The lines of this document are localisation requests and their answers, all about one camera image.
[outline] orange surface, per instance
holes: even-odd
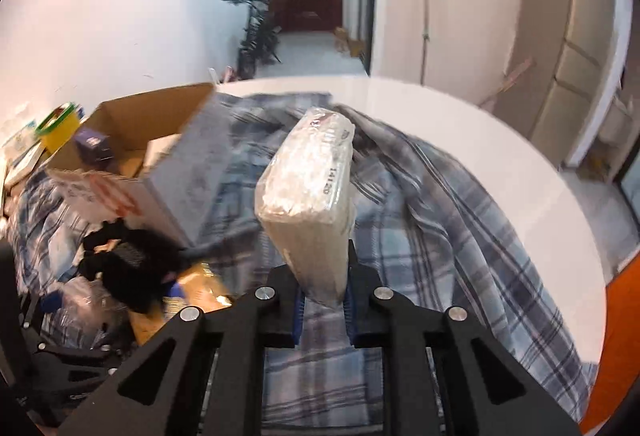
[[[583,433],[609,418],[640,373],[640,255],[607,286],[607,328]]]

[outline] white package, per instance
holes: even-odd
[[[309,109],[255,189],[255,215],[305,295],[332,308],[347,286],[354,130],[342,114]]]

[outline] white floor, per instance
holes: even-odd
[[[334,35],[329,32],[296,32],[280,34],[276,51],[281,64],[259,66],[255,78],[275,76],[321,76],[324,74],[362,74],[359,58],[335,49]]]
[[[573,171],[561,172],[571,188],[600,253],[602,270],[609,283],[618,265],[640,244],[640,235],[631,210],[615,185],[580,179]]]

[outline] plaid blanket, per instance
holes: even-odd
[[[596,366],[578,358],[562,316],[504,214],[455,159],[325,94],[218,96],[228,107],[234,152],[191,257],[205,257],[232,293],[265,282],[282,257],[254,216],[255,184],[287,133],[311,106],[356,126],[351,183],[357,189],[358,258],[417,305],[460,305],[574,419],[587,405]],[[19,289],[47,291],[73,275],[90,225],[68,209],[43,172],[34,175],[11,222]],[[59,344],[83,345],[82,329],[52,318]],[[264,423],[354,426],[382,422],[379,350],[354,350],[341,311],[307,302],[295,350],[266,355]]]

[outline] green rim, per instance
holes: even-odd
[[[36,127],[36,135],[46,136],[47,134],[49,134],[53,129],[60,125],[67,116],[69,116],[72,112],[75,112],[76,108],[78,108],[78,106],[75,103],[69,102],[53,109],[53,111],[49,113],[49,116],[42,120],[42,122],[40,122],[40,125]],[[60,113],[60,115],[54,119],[54,116],[57,113]]]

